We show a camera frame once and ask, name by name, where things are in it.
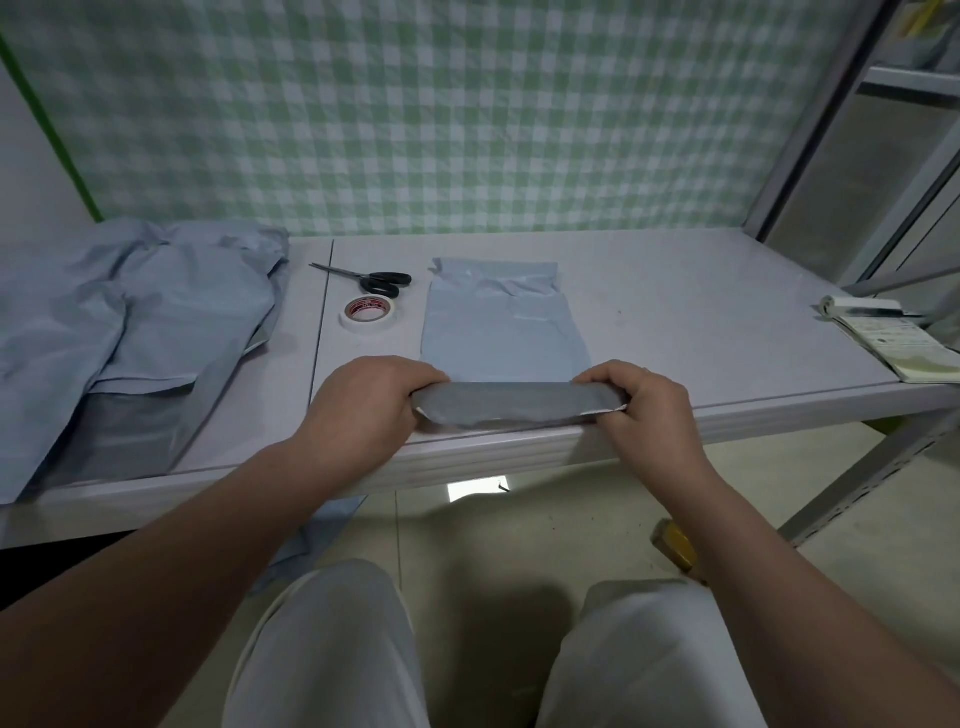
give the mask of white table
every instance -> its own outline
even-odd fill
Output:
[[[430,235],[296,241],[268,349],[238,370],[176,470],[58,489],[0,510],[0,546],[136,528],[296,428],[323,380],[367,354],[420,354],[429,267],[439,255],[550,260],[594,362],[633,361],[683,383],[705,442],[912,415],[781,532],[801,543],[957,423],[960,387],[906,385],[813,305],[837,293],[741,231]],[[308,261],[410,273],[389,330],[358,336],[338,312],[356,281]],[[417,433],[353,493],[375,493],[612,457],[592,425]]]

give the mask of green checkered curtain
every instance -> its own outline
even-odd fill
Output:
[[[740,225],[855,2],[7,0],[105,216]]]

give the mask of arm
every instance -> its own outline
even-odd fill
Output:
[[[797,553],[707,460],[686,390],[613,361],[575,381],[633,397],[599,424],[684,530],[771,728],[960,724],[960,692]]]
[[[437,381],[395,356],[350,362],[290,440],[0,613],[4,724],[160,723],[280,545],[390,459],[409,394]]]

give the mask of light gray trousers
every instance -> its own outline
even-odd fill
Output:
[[[237,665],[225,728],[428,728],[420,661],[390,576],[366,561],[314,571],[277,598]],[[538,728],[763,728],[716,602],[682,581],[587,595]]]

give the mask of floor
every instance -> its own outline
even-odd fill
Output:
[[[719,472],[779,525],[881,439],[842,425],[711,446]],[[365,558],[401,588],[431,720],[525,728],[595,582],[675,570],[665,516],[616,463],[509,475],[511,493],[445,487],[370,497],[321,562]],[[960,675],[960,438],[904,469],[802,553],[904,639]],[[236,658],[282,585],[249,598],[164,728],[219,725]]]

